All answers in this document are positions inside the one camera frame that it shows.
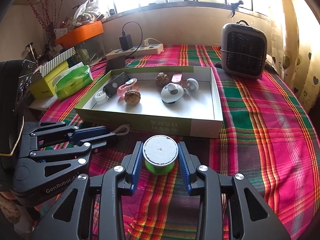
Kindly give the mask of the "person's left hand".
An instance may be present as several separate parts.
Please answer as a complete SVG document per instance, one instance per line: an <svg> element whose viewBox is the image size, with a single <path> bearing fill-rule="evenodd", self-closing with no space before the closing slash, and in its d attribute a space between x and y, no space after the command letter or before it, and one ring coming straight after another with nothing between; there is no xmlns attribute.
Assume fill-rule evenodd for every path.
<svg viewBox="0 0 320 240"><path fill-rule="evenodd" d="M10 192L1 192L0 206L3 215L11 224L17 224L20 221L21 213L14 202L16 197Z"/></svg>

